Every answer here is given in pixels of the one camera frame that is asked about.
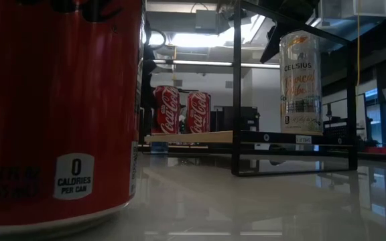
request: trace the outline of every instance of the black metal frame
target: black metal frame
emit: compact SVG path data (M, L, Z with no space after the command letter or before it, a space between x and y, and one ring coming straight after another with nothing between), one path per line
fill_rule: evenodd
M279 172L279 173L241 173L239 171L241 154L245 152L241 149L241 143L297 143L297 135L295 134L283 134L283 133L261 133L261 132L249 132L241 130L241 12L242 9L252 11L254 13L270 17L273 20L282 22L298 30L303 30L318 37L323 37L334 41L338 44L346 46L347 55L347 79L346 79L346 102L348 110L348 138L336 138L331 139L328 137L321 136L309 136L310 145L336 145L345 146L348 149L348 168L338 169L335 171L348 171L357 170L357 117L356 117L356 106L355 106L355 61L351 56L356 50L355 44L347 39L338 37L331 33L322 31L315 27L306 25L305 23L290 19L284 15L271 11L269 9L260 7L258 5L248 3L246 1L238 0L235 3L235 14L234 14L234 48L233 48L233 149L232 149L232 165L231 172L236 176L252 176L252 175L283 175L287 173L317 173L329 170L315 170L315 171L290 171L290 172ZM273 152L262 151L262 155L271 155ZM296 155L311 155L310 152L296 151Z

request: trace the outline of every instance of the label sticker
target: label sticker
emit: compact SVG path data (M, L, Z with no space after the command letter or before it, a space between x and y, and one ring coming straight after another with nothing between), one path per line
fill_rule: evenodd
M131 149L131 174L129 180L129 195L133 195L136 190L137 183L137 158L138 158L138 142L132 141Z
M70 153L58 157L53 197L74 200L91 194L93 167L94 157L89 154Z
M312 144L312 137L296 135L296 144Z

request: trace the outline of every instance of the glossy floor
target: glossy floor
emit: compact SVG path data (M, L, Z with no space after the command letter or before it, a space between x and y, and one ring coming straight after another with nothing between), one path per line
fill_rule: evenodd
M58 240L386 240L386 163L271 177L234 177L228 166L215 156L140 155L128 208Z

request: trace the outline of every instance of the red soda can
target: red soda can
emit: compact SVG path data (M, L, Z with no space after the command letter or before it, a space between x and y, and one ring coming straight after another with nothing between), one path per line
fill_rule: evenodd
M157 110L154 110L153 134L178 134L180 93L173 86L157 86L154 90Z
M133 197L144 12L0 0L0 234L80 227Z
M191 92L187 97L187 131L210 132L211 96L205 92Z

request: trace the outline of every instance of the celsius can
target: celsius can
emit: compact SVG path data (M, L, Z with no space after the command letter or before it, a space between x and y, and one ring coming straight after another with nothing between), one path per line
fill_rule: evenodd
M304 31L282 37L281 131L322 135L319 39Z
M154 90L157 110L154 111L152 134L178 134L180 93L173 86L157 86Z
M144 11L0 0L0 234L91 222L133 197Z
M211 96L205 92L191 92L187 97L187 131L210 132Z

